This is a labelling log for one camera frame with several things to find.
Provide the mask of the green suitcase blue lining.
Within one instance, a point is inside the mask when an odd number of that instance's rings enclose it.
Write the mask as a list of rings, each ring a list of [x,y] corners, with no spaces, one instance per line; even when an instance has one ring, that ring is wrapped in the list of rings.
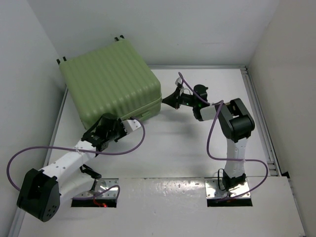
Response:
[[[89,129],[102,114],[145,121],[161,110],[161,83],[124,37],[60,62],[79,118]]]

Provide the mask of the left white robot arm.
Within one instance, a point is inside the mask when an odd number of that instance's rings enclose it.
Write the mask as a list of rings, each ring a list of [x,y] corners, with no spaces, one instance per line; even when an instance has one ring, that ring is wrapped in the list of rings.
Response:
[[[90,190],[101,177],[85,163],[104,151],[110,142],[140,127],[137,120],[103,114],[68,153],[40,170],[32,168],[26,173],[17,206],[42,222],[49,221],[62,203]]]

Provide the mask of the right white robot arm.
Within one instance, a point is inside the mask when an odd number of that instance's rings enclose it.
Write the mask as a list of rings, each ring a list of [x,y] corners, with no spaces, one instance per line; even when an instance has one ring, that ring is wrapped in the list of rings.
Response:
[[[192,95],[184,93],[184,87],[177,83],[175,91],[165,97],[162,103],[175,109],[181,105],[193,109],[194,117],[199,121],[213,120],[218,115],[221,130],[227,139],[227,158],[222,178],[225,191],[245,182],[244,158],[247,139],[255,128],[255,122],[243,101],[239,98],[218,105],[207,104],[208,88],[202,84],[194,86]]]

